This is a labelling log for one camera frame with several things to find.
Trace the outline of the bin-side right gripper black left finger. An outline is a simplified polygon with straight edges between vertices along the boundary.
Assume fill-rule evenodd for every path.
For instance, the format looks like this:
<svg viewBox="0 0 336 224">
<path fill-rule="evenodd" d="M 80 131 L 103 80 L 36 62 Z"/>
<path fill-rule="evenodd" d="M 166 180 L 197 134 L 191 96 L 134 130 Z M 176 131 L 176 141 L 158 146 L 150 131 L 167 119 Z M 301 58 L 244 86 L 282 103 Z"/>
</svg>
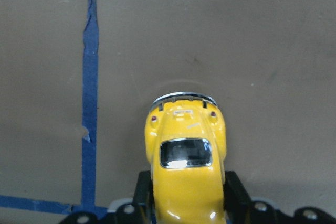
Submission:
<svg viewBox="0 0 336 224">
<path fill-rule="evenodd" d="M 140 211 L 142 223 L 153 221 L 153 186 L 149 170 L 139 173 L 133 203 Z"/>
</svg>

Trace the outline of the bin-side right gripper black right finger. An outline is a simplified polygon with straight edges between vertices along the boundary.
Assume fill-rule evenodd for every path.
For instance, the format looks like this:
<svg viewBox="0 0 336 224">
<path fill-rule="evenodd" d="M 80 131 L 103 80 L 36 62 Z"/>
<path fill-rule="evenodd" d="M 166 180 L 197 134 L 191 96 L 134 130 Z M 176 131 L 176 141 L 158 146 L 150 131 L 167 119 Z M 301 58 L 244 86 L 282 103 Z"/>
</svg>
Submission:
<svg viewBox="0 0 336 224">
<path fill-rule="evenodd" d="M 251 204 L 251 197 L 234 171 L 225 172 L 225 210 L 231 223 L 244 224 Z"/>
</svg>

